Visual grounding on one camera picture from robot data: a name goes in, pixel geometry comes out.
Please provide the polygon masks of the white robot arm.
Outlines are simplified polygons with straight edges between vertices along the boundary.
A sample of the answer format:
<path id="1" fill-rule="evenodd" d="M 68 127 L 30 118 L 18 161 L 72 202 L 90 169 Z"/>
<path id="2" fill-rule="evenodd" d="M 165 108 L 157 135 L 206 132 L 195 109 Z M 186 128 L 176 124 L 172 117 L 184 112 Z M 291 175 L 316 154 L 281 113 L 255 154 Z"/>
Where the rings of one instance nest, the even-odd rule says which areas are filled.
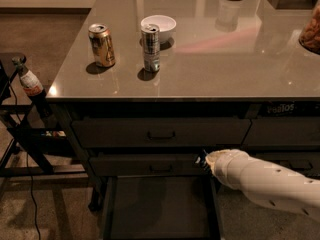
<path id="1" fill-rule="evenodd" d="M 211 152 L 205 162 L 221 184 L 241 191 L 251 202 L 320 222 L 319 180 L 238 149 Z"/>

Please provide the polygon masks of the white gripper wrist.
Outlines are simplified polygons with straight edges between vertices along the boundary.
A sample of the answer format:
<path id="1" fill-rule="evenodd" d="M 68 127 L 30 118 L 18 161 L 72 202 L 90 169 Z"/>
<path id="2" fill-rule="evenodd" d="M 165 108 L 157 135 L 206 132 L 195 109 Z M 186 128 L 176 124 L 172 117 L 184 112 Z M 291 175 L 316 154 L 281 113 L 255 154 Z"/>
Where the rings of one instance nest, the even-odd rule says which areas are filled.
<path id="1" fill-rule="evenodd" d="M 205 162 L 220 183 L 230 188 L 238 188 L 239 175 L 248 162 L 249 155 L 238 149 L 224 149 L 209 153 Z"/>

